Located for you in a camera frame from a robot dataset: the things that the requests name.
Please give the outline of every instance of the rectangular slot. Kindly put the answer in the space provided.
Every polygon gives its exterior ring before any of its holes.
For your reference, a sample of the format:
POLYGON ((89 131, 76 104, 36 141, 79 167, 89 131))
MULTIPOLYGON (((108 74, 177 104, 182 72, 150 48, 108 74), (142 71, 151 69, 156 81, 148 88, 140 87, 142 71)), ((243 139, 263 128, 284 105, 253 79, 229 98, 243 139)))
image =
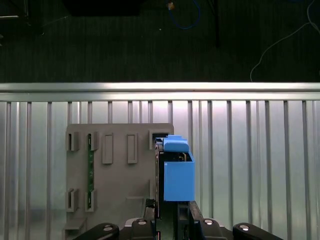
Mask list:
POLYGON ((66 211, 67 213, 73 213, 78 209, 79 206, 79 190, 70 188, 66 193, 66 211))
POLYGON ((71 209, 71 191, 68 191, 68 209, 71 209))
POLYGON ((85 193, 85 211, 88 213, 93 213, 97 207, 97 190, 93 189, 91 192, 85 193))
POLYGON ((128 164, 138 163, 138 139, 136 133, 128 134, 127 136, 127 153, 128 153, 128 164))
POLYGON ((70 151, 71 150, 71 142, 72 141, 72 137, 71 137, 71 134, 68 134, 68 150, 70 151))
POLYGON ((103 139, 102 164, 112 164, 114 160, 114 136, 105 135, 103 139))
POLYGON ((91 192, 94 190, 94 151, 92 151, 92 135, 88 134, 88 206, 91 208, 91 192))
POLYGON ((156 138, 166 138, 172 132, 169 129, 150 129, 149 130, 149 150, 153 150, 156 138))

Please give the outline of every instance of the blue cable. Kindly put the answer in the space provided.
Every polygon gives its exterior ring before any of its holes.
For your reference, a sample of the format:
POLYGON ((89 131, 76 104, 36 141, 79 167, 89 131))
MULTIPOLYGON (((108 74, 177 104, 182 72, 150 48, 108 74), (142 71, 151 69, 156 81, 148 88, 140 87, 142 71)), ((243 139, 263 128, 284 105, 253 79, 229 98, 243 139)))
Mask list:
POLYGON ((199 23, 199 20, 200 20, 200 16, 201 16, 201 12, 200 12, 200 6, 199 4, 197 3, 196 0, 192 0, 194 2, 194 5, 196 6, 196 8, 198 9, 198 18, 197 20, 191 24, 190 26, 186 26, 186 27, 183 27, 183 26, 180 26, 179 23, 177 23, 177 21, 175 20, 175 17, 174 15, 172 14, 172 11, 169 9, 169 15, 171 17, 171 20, 172 22, 175 24, 175 26, 179 29, 182 29, 182 30, 187 30, 187 29, 191 29, 193 27, 195 27, 198 23, 199 23))

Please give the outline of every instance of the gray panel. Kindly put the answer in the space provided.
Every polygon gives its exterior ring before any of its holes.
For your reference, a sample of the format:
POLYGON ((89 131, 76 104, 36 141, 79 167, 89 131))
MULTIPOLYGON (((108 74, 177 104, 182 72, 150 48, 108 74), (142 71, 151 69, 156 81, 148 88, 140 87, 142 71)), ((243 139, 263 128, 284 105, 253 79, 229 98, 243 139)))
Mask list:
POLYGON ((192 101, 192 155, 195 161, 195 200, 199 209, 203 210, 201 195, 201 132, 200 132, 200 105, 199 101, 192 101))
POLYGON ((259 200, 254 199, 254 202, 259 201, 258 203, 254 203, 254 205, 258 204, 259 206, 259 224, 264 230, 269 230, 269 221, 268 216, 268 164, 267 164, 267 135, 266 135, 266 103, 265 101, 258 101, 256 105, 256 134, 257 134, 257 151, 258 151, 258 165, 259 169, 252 173, 252 180, 256 180, 258 177, 259 189, 254 188, 254 193, 259 191, 259 200))
POLYGON ((28 104, 19 103, 19 182, 18 182, 18 239, 25 239, 26 182, 27 182, 27 112, 28 104))
POLYGON ((307 205, 309 208, 306 211, 309 214, 309 234, 311 240, 320 239, 318 231, 318 183, 319 183, 319 165, 318 165, 318 152, 319 152, 319 140, 317 139, 317 121, 319 121, 320 116, 320 102, 319 101, 307 101, 306 102, 306 124, 307 124, 307 183, 306 188, 308 188, 309 194, 307 197, 307 205))
POLYGON ((201 211, 204 217, 212 217, 212 162, 209 156, 209 123, 208 101, 200 102, 200 182, 201 182, 201 211))
POLYGON ((149 130, 167 129, 170 134, 174 132, 171 124, 70 124, 67 127, 66 135, 79 132, 81 145, 78 151, 67 152, 67 189, 79 190, 79 209, 72 211, 72 204, 67 213, 67 223, 74 219, 88 218, 87 228, 102 222, 111 222, 120 227, 125 221, 132 217, 140 217, 143 214, 142 208, 146 198, 150 197, 150 189, 153 189, 155 179, 155 164, 150 159, 154 159, 155 153, 148 149, 149 130), (88 180, 88 149, 85 137, 88 133, 98 132, 101 135, 113 133, 113 156, 112 164, 101 164, 103 149, 94 151, 94 189, 96 190, 93 205, 98 208, 96 211, 84 211, 85 192, 88 180), (131 149, 134 156, 129 159, 126 141, 135 141, 134 148, 131 149))
POLYGON ((172 123, 174 126, 174 134, 180 135, 189 141, 191 129, 189 129, 189 112, 188 101, 172 102, 172 123))
POLYGON ((79 103, 79 119, 81 124, 87 124, 88 122, 88 102, 81 101, 79 103))
POLYGON ((10 181, 8 182, 9 192, 9 238, 17 237, 18 229, 18 183, 19 183, 19 108, 18 102, 11 103, 10 117, 10 181))
POLYGON ((307 238, 303 107, 301 101, 288 102, 290 193, 292 239, 307 238))
POLYGON ((68 125, 68 103, 53 102, 51 109, 50 151, 50 237, 61 239, 66 222, 66 146, 61 141, 66 136, 68 125))
POLYGON ((107 124, 108 123, 108 102, 94 101, 92 103, 92 123, 107 124))
POLYGON ((132 123, 138 124, 140 123, 140 102, 133 101, 132 102, 132 123))
POLYGON ((231 229, 227 112, 226 101, 212 102, 213 218, 231 229))
POLYGON ((71 104, 71 122, 73 124, 80 123, 80 102, 74 101, 71 104))
POLYGON ((127 124, 128 123, 128 102, 116 101, 112 103, 112 123, 127 124))
POLYGON ((141 101, 140 102, 140 112, 141 112, 141 123, 142 124, 147 124, 151 123, 149 121, 149 104, 148 101, 141 101))
POLYGON ((152 102, 152 122, 157 123, 168 123, 168 101, 153 101, 152 102))
POLYGON ((249 220, 247 108, 245 101, 231 103, 233 224, 249 220))
POLYGON ((31 105, 30 239, 46 238, 48 103, 31 105))
POLYGON ((5 225, 5 160, 6 160, 7 103, 0 102, 0 240, 4 239, 5 225))
POLYGON ((284 102, 270 101, 272 232, 287 239, 284 102))
POLYGON ((248 141, 249 141, 249 150, 250 154, 249 160, 249 194, 252 194, 252 197, 249 195, 249 221, 256 226, 261 226, 261 212, 260 212, 260 195, 261 195, 261 173, 260 173, 260 159, 259 155, 259 145, 258 145, 258 120, 259 114, 257 114, 257 105, 259 102, 250 101, 249 106, 247 106, 247 120, 250 124, 248 131, 248 141))

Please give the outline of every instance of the corrugated metal wall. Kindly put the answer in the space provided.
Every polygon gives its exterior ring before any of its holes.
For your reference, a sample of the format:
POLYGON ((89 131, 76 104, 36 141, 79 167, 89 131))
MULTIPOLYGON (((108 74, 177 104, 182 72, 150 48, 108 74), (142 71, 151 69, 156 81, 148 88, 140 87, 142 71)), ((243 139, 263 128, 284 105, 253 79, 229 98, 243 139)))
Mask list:
POLYGON ((154 100, 0 102, 1 240, 61 238, 70 123, 173 123, 204 216, 320 239, 320 101, 154 100))

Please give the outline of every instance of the white cable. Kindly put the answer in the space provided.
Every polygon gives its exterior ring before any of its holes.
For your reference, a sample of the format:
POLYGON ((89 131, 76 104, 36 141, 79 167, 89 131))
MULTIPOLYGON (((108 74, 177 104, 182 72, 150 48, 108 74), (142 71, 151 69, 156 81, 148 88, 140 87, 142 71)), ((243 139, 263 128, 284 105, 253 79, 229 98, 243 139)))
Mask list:
POLYGON ((310 5, 308 6, 308 8, 307 8, 307 10, 306 10, 306 15, 308 16, 309 23, 312 25, 312 27, 314 27, 315 30, 317 30, 317 32, 318 32, 319 35, 320 35, 320 30, 319 30, 318 26, 317 26, 314 22, 311 21, 311 19, 310 19, 310 14, 309 14, 309 9, 310 9, 311 5, 312 5, 314 2, 315 2, 315 0, 313 0, 313 1, 310 3, 310 5))
POLYGON ((314 29, 317 30, 317 32, 318 32, 319 35, 320 35, 320 30, 319 30, 318 26, 317 26, 314 22, 311 21, 310 15, 309 15, 309 9, 310 9, 311 5, 312 5, 314 2, 315 2, 315 0, 313 0, 313 1, 309 4, 309 6, 307 7, 307 9, 306 9, 306 14, 307 14, 307 17, 308 17, 309 22, 306 22, 306 23, 303 24, 301 27, 299 27, 297 30, 295 30, 294 32, 292 32, 292 33, 289 34, 288 36, 285 36, 285 37, 281 38, 280 40, 276 41, 274 44, 272 44, 272 45, 269 46, 266 50, 264 50, 264 52, 262 53, 262 55, 261 55, 261 57, 260 57, 259 62, 252 68, 252 70, 251 70, 251 72, 250 72, 250 81, 251 81, 251 82, 252 82, 252 73, 254 72, 254 70, 256 69, 256 67, 258 67, 258 66, 261 64, 262 58, 264 57, 264 55, 266 54, 266 52, 267 52, 270 48, 272 48, 274 45, 277 45, 278 43, 282 42, 283 40, 290 38, 292 35, 296 34, 296 33, 299 32, 302 28, 304 28, 306 25, 309 25, 309 24, 311 24, 312 27, 314 27, 314 29))

